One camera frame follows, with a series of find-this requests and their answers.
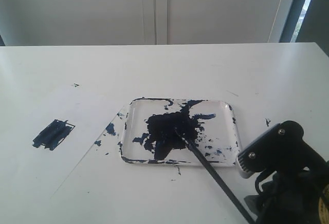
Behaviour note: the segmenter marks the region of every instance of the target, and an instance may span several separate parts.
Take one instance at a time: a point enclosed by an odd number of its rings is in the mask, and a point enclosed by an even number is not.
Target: metal bolt
[[[281,129],[278,130],[278,134],[281,135],[281,136],[283,136],[285,133],[286,133],[285,129],[281,128]]]
[[[248,157],[250,159],[255,159],[256,158],[256,154],[254,152],[250,152],[249,155],[248,155]]]

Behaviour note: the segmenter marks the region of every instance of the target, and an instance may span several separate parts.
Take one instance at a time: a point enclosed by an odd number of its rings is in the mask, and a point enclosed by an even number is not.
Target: paint palette
[[[141,98],[131,102],[120,145],[128,163],[201,165],[194,141],[213,166],[234,166],[240,152],[232,107],[223,101]]]

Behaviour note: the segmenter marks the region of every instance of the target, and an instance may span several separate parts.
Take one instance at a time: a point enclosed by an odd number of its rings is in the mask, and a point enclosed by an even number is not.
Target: white cabinet
[[[6,45],[277,42],[292,0],[0,0]]]

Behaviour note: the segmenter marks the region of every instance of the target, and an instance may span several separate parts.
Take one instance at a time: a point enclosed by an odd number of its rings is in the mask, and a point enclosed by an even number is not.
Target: table surface
[[[329,58],[315,43],[0,47],[0,134],[57,87],[77,83],[122,105],[138,97],[224,100],[233,106],[243,146],[268,129],[266,118],[270,127],[295,120],[328,160],[328,71]],[[240,201],[255,194],[254,176],[217,171]],[[128,164],[114,142],[92,147],[47,207],[19,218],[246,223],[204,168],[182,166],[179,175],[174,166]]]

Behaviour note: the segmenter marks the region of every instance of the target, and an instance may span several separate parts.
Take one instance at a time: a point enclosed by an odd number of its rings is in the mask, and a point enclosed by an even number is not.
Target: black brush handle
[[[228,188],[223,179],[218,175],[213,166],[207,161],[207,159],[203,156],[203,154],[196,148],[193,142],[188,142],[188,149],[193,152],[193,154],[198,158],[201,164],[206,168],[209,174],[213,177],[213,179],[217,182],[217,184],[223,189],[225,194],[229,197],[229,199],[233,202],[235,207],[240,211],[243,217],[247,220],[249,224],[255,224],[255,221],[249,215],[248,211],[243,207],[240,201],[236,198],[233,192]]]

